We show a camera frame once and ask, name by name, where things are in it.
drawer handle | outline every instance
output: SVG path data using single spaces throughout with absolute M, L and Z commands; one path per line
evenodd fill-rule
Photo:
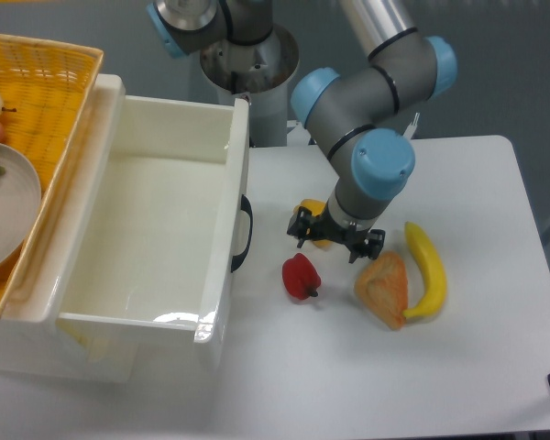
M 247 247 L 245 247 L 245 250 L 243 250 L 240 254 L 232 257 L 232 263 L 230 265 L 231 272 L 234 272 L 242 266 L 242 263 L 247 257 L 248 250 L 250 249 L 250 239 L 253 237 L 253 209 L 250 207 L 250 201 L 245 194 L 242 194 L 240 197 L 240 210 L 248 214 L 248 218 L 250 218 L 250 228 L 248 229 Z

bread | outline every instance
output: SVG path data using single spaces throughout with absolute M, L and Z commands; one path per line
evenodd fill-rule
M 405 324 L 407 273 L 403 259 L 393 251 L 383 252 L 355 282 L 357 297 L 392 330 Z

blue joint cap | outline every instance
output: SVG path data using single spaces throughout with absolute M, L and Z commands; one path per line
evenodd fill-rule
M 291 108 L 304 127 L 320 96 L 337 78 L 340 75 L 334 69 L 325 67 L 308 73 L 295 86 L 291 94 Z
M 377 128 L 357 142 L 350 165 L 357 185 L 366 195 L 391 200 L 412 174 L 415 155 L 405 137 L 388 128 Z
M 178 46 L 169 31 L 165 28 L 165 25 L 163 24 L 159 14 L 157 13 L 155 5 L 153 5 L 152 3 L 147 5 L 147 12 L 150 20 L 153 22 L 153 25 L 157 30 L 157 34 L 159 34 L 159 38 L 163 42 L 165 50 L 170 54 L 170 56 L 172 58 L 186 57 L 187 53 L 185 53 L 182 48 Z
M 434 48 L 434 52 L 436 54 L 436 85 L 431 96 L 434 98 L 452 87 L 452 84 L 454 84 L 457 80 L 457 55 L 443 38 L 428 37 L 427 40 Z

white table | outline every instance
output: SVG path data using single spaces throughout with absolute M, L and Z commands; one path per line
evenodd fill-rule
M 422 282 L 402 237 L 434 240 L 449 296 L 434 320 L 392 332 L 363 310 L 340 246 L 306 243 L 320 297 L 292 303 L 281 264 L 302 198 L 336 176 L 317 147 L 253 149 L 255 231 L 236 274 L 213 391 L 176 377 L 179 354 L 139 352 L 133 379 L 102 385 L 0 373 L 0 438 L 380 438 L 550 429 L 550 275 L 511 144 L 502 137 L 415 141 L 416 169 L 376 224 Z

yellow basket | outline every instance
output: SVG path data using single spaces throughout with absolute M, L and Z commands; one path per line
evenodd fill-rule
M 31 161 L 43 191 L 37 221 L 25 243 L 0 266 L 0 316 L 25 275 L 46 219 L 57 214 L 55 188 L 65 181 L 63 168 L 74 149 L 70 145 L 103 57 L 99 49 L 0 35 L 0 94 L 6 108 L 16 109 L 0 116 L 5 143 Z

